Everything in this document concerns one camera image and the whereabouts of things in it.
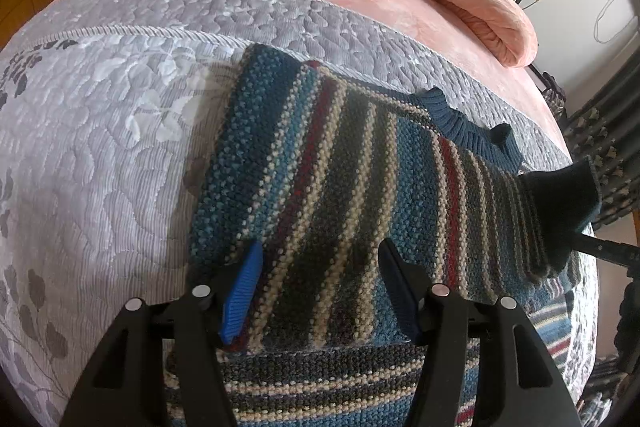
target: striped sweater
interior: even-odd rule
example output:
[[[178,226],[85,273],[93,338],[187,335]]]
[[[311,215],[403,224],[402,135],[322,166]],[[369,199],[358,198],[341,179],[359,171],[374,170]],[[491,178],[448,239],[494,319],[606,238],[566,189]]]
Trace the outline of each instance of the striped sweater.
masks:
[[[380,279],[385,237],[465,298],[514,296],[561,365],[564,294],[580,274],[573,258],[560,274],[548,266],[520,162],[508,126],[471,124],[437,90],[399,94],[249,48],[190,252],[193,284],[246,241],[264,245],[244,330],[223,355],[238,421],[402,425],[424,350],[406,343]],[[471,340],[459,425],[472,419],[478,350]]]

